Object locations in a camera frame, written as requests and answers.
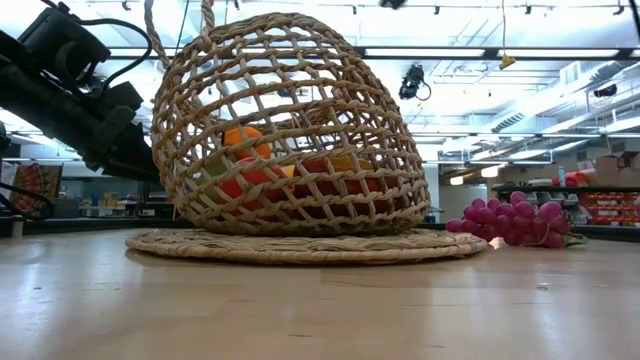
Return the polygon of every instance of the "round woven mat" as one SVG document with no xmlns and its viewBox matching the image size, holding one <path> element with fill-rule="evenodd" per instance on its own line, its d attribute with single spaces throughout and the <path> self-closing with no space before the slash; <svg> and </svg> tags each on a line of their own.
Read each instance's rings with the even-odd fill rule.
<svg viewBox="0 0 640 360">
<path fill-rule="evenodd" d="M 131 249 L 167 257 L 259 264 L 393 264 L 471 255 L 487 243 L 471 234 L 413 229 L 393 236 L 251 237 L 156 229 L 127 240 Z"/>
</svg>

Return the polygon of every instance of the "wicker basket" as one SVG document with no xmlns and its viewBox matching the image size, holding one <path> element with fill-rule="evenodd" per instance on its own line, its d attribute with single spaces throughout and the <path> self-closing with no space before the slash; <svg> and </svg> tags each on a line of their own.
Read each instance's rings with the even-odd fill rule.
<svg viewBox="0 0 640 360">
<path fill-rule="evenodd" d="M 214 28 L 204 0 L 203 35 L 169 60 L 152 5 L 147 31 L 166 68 L 153 159 L 180 214 L 245 235 L 394 232 L 424 218 L 429 193 L 415 142 L 342 36 L 300 14 Z"/>
</svg>

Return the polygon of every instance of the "woven basket handle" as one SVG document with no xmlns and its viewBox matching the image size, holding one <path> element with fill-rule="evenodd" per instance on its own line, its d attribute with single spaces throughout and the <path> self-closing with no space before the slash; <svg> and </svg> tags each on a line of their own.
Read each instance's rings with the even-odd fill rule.
<svg viewBox="0 0 640 360">
<path fill-rule="evenodd" d="M 171 61 L 169 60 L 169 57 L 164 50 L 164 46 L 162 46 L 162 42 L 160 41 L 160 36 L 156 31 L 156 27 L 153 25 L 153 13 L 151 11 L 151 8 L 153 8 L 153 0 L 145 0 L 144 23 L 147 27 L 147 34 L 149 34 L 149 38 L 151 38 L 151 47 L 156 53 L 158 53 L 158 57 L 162 62 L 162 66 L 164 66 L 164 68 L 166 69 L 167 67 L 169 67 Z M 213 0 L 202 0 L 200 10 L 202 11 L 202 17 L 204 18 L 205 23 L 205 26 L 202 28 L 203 34 L 206 34 L 207 32 L 215 28 L 215 16 L 213 15 L 212 8 Z"/>
</svg>

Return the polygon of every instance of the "ceiling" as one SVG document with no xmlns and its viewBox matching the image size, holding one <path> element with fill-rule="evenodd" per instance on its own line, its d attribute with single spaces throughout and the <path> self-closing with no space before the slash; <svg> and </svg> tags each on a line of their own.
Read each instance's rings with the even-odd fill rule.
<svg viewBox="0 0 640 360">
<path fill-rule="evenodd" d="M 143 1 L 127 1 L 128 11 L 120 1 L 113 0 L 69 0 L 66 3 L 82 19 L 117 18 L 145 28 Z M 614 14 L 619 11 L 617 0 L 506 0 L 504 37 L 500 0 L 409 0 L 408 6 L 397 11 L 380 8 L 377 4 L 377 0 L 245 0 L 239 1 L 238 10 L 233 1 L 216 1 L 213 10 L 218 25 L 263 14 L 267 10 L 310 14 L 357 46 L 500 47 L 504 43 L 507 48 L 616 48 L 636 47 L 638 43 L 630 9 Z M 529 14 L 527 5 L 531 6 Z M 185 6 L 188 8 L 181 32 Z M 438 14 L 434 14 L 435 6 L 438 6 Z M 17 37 L 43 9 L 44 4 L 36 0 L 25 0 L 20 5 L 3 8 L 0 12 L 2 30 Z M 175 48 L 178 37 L 182 39 L 180 45 L 184 45 L 198 35 L 201 27 L 199 1 L 156 0 L 153 11 L 154 22 L 165 47 Z M 128 29 L 94 26 L 89 30 L 109 47 L 145 46 L 144 40 Z M 129 62 L 110 60 L 100 65 L 97 71 L 108 75 Z M 413 63 L 419 63 L 425 70 L 426 81 L 432 88 L 428 101 L 400 100 L 396 95 L 402 77 Z M 539 101 L 548 100 L 539 94 L 553 88 L 560 81 L 560 71 L 571 62 L 521 60 L 505 70 L 497 68 L 498 60 L 413 61 L 390 58 L 368 60 L 367 64 L 396 97 L 410 130 L 418 133 L 490 131 L 490 125 L 499 122 L 502 115 L 508 115 L 517 107 L 528 106 L 527 102 L 535 99 L 536 94 L 542 99 Z M 145 102 L 136 121 L 145 127 L 150 125 L 150 100 L 161 79 L 159 62 L 149 60 L 115 82 L 131 81 L 143 96 Z M 627 95 L 634 93 L 634 79 L 635 73 L 625 77 Z M 548 101 L 554 106 L 536 109 L 535 113 L 507 131 L 542 132 L 549 126 L 593 110 L 595 104 L 587 108 L 584 91 L 558 96 L 564 97 L 562 101 Z M 37 131 L 6 112 L 0 112 L 0 120 L 5 122 L 8 131 Z M 474 137 L 422 140 L 436 145 L 440 156 L 460 156 L 465 149 L 478 152 L 486 145 L 477 137 L 475 140 Z"/>
</svg>

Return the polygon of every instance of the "wooden table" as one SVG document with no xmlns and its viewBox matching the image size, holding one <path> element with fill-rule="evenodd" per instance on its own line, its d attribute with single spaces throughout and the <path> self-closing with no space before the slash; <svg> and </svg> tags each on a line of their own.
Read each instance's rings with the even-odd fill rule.
<svg viewBox="0 0 640 360">
<path fill-rule="evenodd" d="M 382 267 L 126 251 L 140 230 L 0 240 L 0 359 L 640 359 L 640 245 Z"/>
</svg>

